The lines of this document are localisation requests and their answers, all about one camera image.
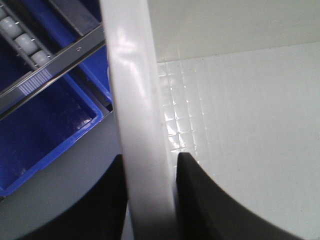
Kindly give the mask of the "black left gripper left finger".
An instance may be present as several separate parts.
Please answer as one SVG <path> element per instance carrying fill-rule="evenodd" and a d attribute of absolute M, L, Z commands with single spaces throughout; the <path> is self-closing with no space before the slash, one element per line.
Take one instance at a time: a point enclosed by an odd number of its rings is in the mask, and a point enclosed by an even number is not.
<path fill-rule="evenodd" d="M 122 155 L 72 207 L 23 240 L 120 240 L 128 202 Z"/>

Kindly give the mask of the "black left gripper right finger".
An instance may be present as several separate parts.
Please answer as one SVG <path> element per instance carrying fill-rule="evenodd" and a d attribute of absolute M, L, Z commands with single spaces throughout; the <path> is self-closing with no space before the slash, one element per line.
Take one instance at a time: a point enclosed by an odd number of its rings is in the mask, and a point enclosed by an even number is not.
<path fill-rule="evenodd" d="M 320 187 L 291 167 L 266 160 L 203 167 L 177 156 L 176 184 L 187 240 L 317 240 Z"/>

